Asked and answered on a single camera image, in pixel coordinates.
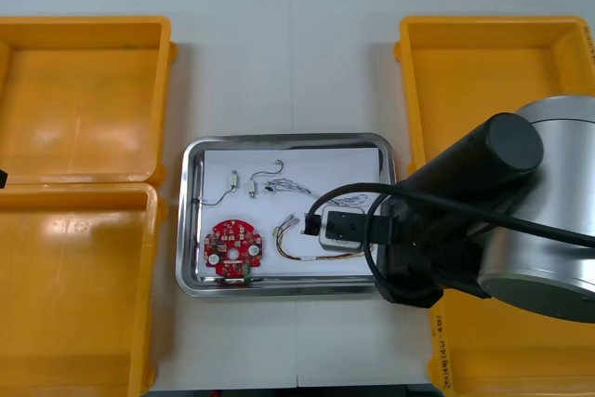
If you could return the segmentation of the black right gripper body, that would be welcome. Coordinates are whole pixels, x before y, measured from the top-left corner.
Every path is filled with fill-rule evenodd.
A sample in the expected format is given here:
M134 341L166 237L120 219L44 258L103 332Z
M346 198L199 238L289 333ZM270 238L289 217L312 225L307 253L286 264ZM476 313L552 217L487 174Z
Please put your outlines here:
M447 289L482 298L478 273L483 248L468 235L474 221L455 213L388 198L390 243L378 248L376 266L384 281L377 290L387 301L422 309Z

